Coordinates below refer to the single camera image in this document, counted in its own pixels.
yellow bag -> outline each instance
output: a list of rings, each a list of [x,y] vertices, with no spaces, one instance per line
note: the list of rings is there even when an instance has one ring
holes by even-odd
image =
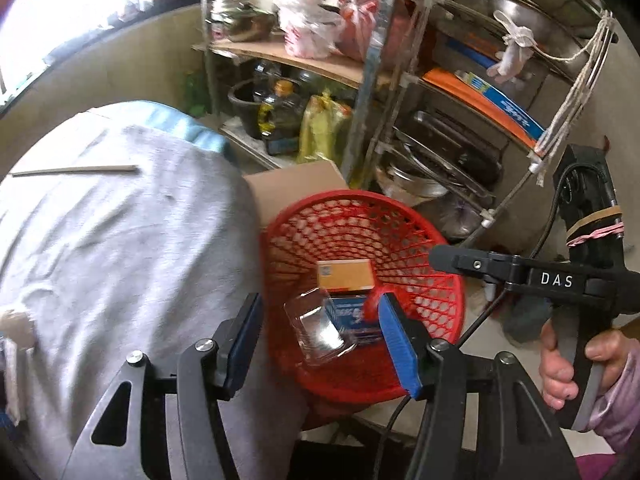
[[[298,163],[327,159],[340,163],[351,108],[331,99],[328,91],[312,95],[300,126]]]

blue box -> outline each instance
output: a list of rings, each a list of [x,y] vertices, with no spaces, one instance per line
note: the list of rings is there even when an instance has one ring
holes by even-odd
[[[325,305],[334,326],[338,330],[345,330],[353,335],[359,345],[382,341],[380,323],[364,319],[363,307],[366,299],[365,294],[332,296],[332,302],[327,302]]]
[[[485,80],[480,79],[473,72],[462,72],[459,70],[456,72],[456,76],[460,81],[465,82],[475,91],[481,93],[494,105],[500,108],[500,110],[505,112],[511,119],[516,121],[532,139],[538,140],[545,132],[544,128],[534,121],[526,111],[520,108],[496,87],[490,85]]]

white stick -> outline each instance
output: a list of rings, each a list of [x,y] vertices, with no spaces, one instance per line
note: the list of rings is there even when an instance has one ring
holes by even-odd
[[[103,171],[125,171],[135,173],[139,170],[135,164],[112,166],[70,166],[68,168],[40,168],[39,170],[10,171],[11,176],[31,176],[55,173],[100,173]]]

pink plastic bag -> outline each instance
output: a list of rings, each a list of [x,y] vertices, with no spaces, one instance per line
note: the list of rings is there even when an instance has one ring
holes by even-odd
[[[376,27],[378,0],[338,0],[340,15],[346,22],[336,46],[345,56],[364,61],[373,29]],[[391,70],[401,53],[402,40],[411,27],[404,0],[398,0],[382,51],[382,67]]]
[[[324,59],[335,49],[343,18],[320,7],[321,0],[279,0],[285,50],[293,57]]]

black bucket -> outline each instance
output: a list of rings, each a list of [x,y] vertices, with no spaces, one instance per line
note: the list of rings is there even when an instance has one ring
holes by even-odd
[[[300,81],[288,77],[279,77],[278,79],[291,81],[294,85],[295,92],[300,92]],[[260,103],[254,102],[254,80],[247,79],[231,87],[228,97],[236,114],[240,117],[244,130],[254,139],[262,139],[262,134],[258,127],[258,110],[260,109]]]

